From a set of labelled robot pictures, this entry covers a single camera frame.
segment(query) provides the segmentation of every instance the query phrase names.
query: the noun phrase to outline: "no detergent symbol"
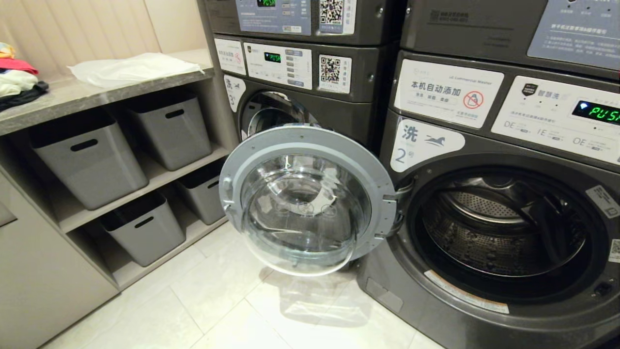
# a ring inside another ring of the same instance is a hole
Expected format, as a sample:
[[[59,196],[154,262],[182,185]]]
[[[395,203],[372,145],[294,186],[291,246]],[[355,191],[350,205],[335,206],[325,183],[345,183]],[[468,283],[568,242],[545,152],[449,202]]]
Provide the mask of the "no detergent symbol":
[[[470,109],[476,109],[484,103],[484,96],[478,91],[471,91],[463,97],[463,104]]]

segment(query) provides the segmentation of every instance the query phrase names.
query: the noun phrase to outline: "shelf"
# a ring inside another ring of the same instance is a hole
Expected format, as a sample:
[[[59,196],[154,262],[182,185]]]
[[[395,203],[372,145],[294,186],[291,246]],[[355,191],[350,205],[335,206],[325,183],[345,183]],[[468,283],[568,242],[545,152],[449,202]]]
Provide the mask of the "shelf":
[[[36,101],[0,112],[0,135],[122,99],[210,79],[215,74],[211,60],[205,57],[202,50],[178,52],[170,56],[189,58],[195,61],[193,63],[199,63],[202,71],[139,81],[116,88],[100,88],[73,76],[47,81],[50,85],[48,93]]]
[[[149,184],[142,189],[123,196],[120,199],[112,201],[111,203],[93,211],[87,210],[63,184],[60,182],[55,183],[51,186],[51,188],[49,188],[49,193],[51,204],[56,219],[58,220],[60,230],[63,233],[68,233],[92,221],[93,219],[112,211],[113,209],[116,209],[146,193],[171,183],[175,179],[183,177],[189,172],[197,170],[202,166],[228,155],[228,151],[217,144],[212,143],[211,147],[213,149],[213,153],[211,153],[211,155],[208,155],[207,157],[204,157],[176,171],[168,171],[146,154],[137,153],[136,158],[138,159],[144,174],[149,179]]]
[[[143,278],[148,273],[161,266],[172,257],[179,254],[205,235],[214,231],[215,228],[226,223],[226,217],[216,221],[214,224],[204,224],[196,215],[194,215],[185,205],[177,198],[170,198],[170,208],[174,212],[175,217],[179,221],[181,229],[185,231],[185,242],[175,247],[162,258],[156,260],[149,266],[143,267],[134,262],[131,256],[109,235],[105,236],[99,243],[99,250],[112,272],[114,280],[118,284],[119,290],[124,290],[137,280]]]

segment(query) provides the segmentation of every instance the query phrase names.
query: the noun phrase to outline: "front-load washing machine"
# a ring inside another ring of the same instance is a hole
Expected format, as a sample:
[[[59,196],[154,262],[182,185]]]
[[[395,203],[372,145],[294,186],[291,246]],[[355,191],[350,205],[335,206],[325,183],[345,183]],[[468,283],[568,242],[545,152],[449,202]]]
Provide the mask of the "front-load washing machine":
[[[401,53],[381,160],[309,124],[228,157],[252,252],[369,295],[448,349],[591,348],[620,329],[617,86]]]
[[[411,0],[401,47],[618,81],[620,0]]]
[[[205,0],[217,34],[378,46],[401,36],[406,0]]]
[[[397,42],[338,47],[224,35],[215,41],[241,140],[310,123],[378,151]]]

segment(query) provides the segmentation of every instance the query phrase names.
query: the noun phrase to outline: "gray storage bin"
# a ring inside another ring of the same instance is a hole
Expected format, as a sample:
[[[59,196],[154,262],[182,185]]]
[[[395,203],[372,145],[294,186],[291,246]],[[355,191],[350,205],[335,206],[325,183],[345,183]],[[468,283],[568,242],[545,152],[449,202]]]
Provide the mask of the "gray storage bin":
[[[185,241],[166,198],[156,191],[103,215],[100,222],[141,266],[148,266]]]
[[[169,171],[211,153],[198,98],[180,89],[145,94],[126,102],[147,150]]]
[[[224,217],[219,203],[219,173],[225,161],[225,158],[214,161],[176,181],[186,205],[207,225]]]
[[[29,128],[30,145],[89,210],[145,187],[120,127],[101,108]]]

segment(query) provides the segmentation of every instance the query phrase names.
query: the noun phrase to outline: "digital display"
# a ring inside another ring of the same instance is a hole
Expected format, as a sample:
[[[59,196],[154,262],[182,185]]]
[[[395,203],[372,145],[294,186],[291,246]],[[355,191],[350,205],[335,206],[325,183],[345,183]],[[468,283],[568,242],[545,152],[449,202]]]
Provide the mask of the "digital display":
[[[259,7],[275,7],[275,0],[256,0]]]
[[[620,125],[620,108],[604,106],[588,101],[579,101],[573,115],[586,119],[607,122],[608,124]]]
[[[282,62],[281,56],[277,53],[265,52],[265,60],[269,62],[280,63]]]

